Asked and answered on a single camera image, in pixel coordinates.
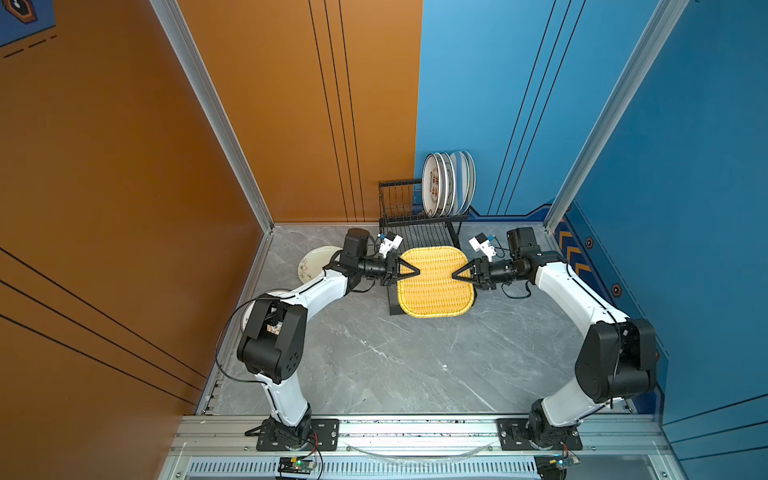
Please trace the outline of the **yellow woven square plate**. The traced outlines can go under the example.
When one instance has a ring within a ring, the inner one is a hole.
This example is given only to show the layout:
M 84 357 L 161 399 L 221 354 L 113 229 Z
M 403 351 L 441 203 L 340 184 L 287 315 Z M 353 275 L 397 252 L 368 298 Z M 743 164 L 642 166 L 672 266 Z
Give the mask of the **yellow woven square plate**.
M 456 317 L 473 305 L 473 285 L 451 278 L 455 270 L 468 262 L 461 250 L 452 246 L 420 247 L 400 257 L 421 270 L 419 276 L 397 282 L 398 304 L 409 316 Z

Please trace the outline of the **white plate red characters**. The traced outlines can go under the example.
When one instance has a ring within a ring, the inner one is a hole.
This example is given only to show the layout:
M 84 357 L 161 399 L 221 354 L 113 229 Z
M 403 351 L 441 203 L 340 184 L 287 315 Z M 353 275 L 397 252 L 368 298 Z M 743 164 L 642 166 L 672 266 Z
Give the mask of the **white plate red characters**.
M 437 214 L 440 191 L 440 159 L 435 153 L 430 153 L 425 160 L 422 172 L 422 204 L 428 217 L 434 217 Z

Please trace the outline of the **blue striped plate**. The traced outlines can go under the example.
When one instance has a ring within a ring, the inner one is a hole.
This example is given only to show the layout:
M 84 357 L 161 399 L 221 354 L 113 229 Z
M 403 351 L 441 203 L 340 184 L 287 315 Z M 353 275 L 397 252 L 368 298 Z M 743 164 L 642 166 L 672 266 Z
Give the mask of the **blue striped plate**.
M 475 162 L 472 155 L 468 151 L 466 150 L 462 151 L 462 155 L 466 160 L 466 164 L 468 168 L 468 174 L 467 174 L 468 189 L 467 189 L 463 212 L 468 213 L 475 195 L 476 166 L 475 166 Z
M 454 204 L 454 214 L 459 215 L 464 208 L 464 202 L 468 193 L 469 185 L 469 168 L 464 154 L 461 151 L 456 151 L 452 154 L 452 159 L 455 163 L 455 191 L 456 201 Z

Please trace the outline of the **green cloud pattern plate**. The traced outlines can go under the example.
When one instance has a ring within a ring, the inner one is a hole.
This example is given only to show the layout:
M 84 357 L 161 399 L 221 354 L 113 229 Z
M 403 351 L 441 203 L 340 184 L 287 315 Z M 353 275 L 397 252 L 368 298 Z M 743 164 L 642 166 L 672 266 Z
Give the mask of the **green cloud pattern plate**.
M 457 158 L 455 153 L 446 153 L 444 157 L 448 181 L 445 213 L 447 216 L 453 216 L 457 205 Z

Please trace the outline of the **red green rimmed plate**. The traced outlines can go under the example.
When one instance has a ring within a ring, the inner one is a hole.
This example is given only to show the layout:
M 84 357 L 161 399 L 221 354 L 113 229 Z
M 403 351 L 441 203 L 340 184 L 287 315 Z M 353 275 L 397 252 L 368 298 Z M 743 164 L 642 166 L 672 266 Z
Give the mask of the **red green rimmed plate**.
M 447 200 L 447 192 L 448 192 L 448 181 L 447 181 L 447 175 L 446 175 L 444 155 L 445 154 L 442 152 L 437 153 L 437 159 L 439 160 L 439 164 L 440 164 L 440 191 L 441 191 L 438 213 L 441 217 L 447 216 L 445 213 L 445 208 L 446 208 L 446 200 Z

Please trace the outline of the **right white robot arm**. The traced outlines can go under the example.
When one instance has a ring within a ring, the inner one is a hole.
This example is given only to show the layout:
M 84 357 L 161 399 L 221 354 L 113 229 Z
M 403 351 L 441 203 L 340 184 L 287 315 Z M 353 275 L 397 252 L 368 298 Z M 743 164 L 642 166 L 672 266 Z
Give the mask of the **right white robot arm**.
M 536 401 L 528 428 L 559 432 L 581 423 L 617 399 L 634 398 L 657 385 L 656 332 L 602 298 L 561 253 L 544 251 L 530 227 L 507 232 L 509 256 L 496 261 L 491 238 L 469 240 L 480 254 L 452 277 L 486 290 L 524 281 L 548 295 L 583 336 L 573 378 L 556 393 Z

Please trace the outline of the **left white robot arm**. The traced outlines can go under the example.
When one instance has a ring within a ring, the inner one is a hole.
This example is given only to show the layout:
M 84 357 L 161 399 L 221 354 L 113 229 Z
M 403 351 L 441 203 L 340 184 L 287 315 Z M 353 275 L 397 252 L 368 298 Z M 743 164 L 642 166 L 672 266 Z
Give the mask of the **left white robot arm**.
M 331 303 L 357 293 L 363 279 L 389 286 L 420 274 L 397 253 L 401 236 L 382 235 L 375 254 L 368 253 L 370 239 L 368 231 L 350 229 L 343 247 L 316 278 L 291 291 L 262 294 L 244 307 L 236 356 L 262 386 L 270 417 L 284 427 L 296 428 L 311 416 L 296 377 L 309 320 Z

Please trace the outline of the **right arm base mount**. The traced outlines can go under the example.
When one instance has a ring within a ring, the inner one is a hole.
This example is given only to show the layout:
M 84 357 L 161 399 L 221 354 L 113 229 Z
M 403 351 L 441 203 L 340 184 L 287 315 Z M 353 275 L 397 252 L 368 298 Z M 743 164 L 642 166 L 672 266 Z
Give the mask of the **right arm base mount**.
M 497 434 L 503 451 L 580 451 L 581 436 L 576 426 L 530 426 L 528 419 L 503 417 L 496 420 Z

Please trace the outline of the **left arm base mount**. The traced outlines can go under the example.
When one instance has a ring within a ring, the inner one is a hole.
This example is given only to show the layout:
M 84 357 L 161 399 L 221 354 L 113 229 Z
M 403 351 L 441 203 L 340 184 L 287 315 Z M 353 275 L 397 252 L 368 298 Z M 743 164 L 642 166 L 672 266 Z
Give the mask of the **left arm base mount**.
M 303 451 L 318 447 L 321 452 L 335 451 L 340 421 L 336 418 L 308 418 L 297 426 L 286 426 L 273 418 L 265 420 L 258 431 L 258 451 Z

